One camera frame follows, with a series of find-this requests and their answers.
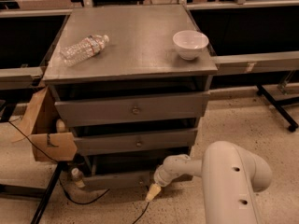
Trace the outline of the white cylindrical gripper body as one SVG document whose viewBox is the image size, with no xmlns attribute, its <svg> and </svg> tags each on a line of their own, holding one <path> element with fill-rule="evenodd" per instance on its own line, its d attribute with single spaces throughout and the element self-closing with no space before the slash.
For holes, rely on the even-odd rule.
<svg viewBox="0 0 299 224">
<path fill-rule="evenodd" d="M 175 179 L 175 176 L 167 172 L 161 165 L 156 169 L 153 178 L 157 185 L 160 187 L 166 187 Z"/>
</svg>

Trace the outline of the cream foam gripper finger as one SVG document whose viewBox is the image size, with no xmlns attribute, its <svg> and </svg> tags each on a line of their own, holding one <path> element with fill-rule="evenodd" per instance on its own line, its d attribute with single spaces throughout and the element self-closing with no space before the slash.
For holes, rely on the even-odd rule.
<svg viewBox="0 0 299 224">
<path fill-rule="evenodd" d="M 158 184 L 151 184 L 146 195 L 146 202 L 151 202 L 160 192 L 162 188 Z"/>
</svg>

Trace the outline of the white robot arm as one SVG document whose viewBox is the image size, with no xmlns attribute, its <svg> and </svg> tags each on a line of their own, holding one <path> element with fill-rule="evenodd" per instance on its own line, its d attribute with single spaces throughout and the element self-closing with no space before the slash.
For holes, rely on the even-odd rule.
<svg viewBox="0 0 299 224">
<path fill-rule="evenodd" d="M 268 189 L 272 170 L 260 156 L 227 141 L 209 145 L 200 160 L 168 156 L 154 173 L 146 201 L 182 175 L 202 179 L 206 224 L 263 224 L 255 194 Z"/>
</svg>

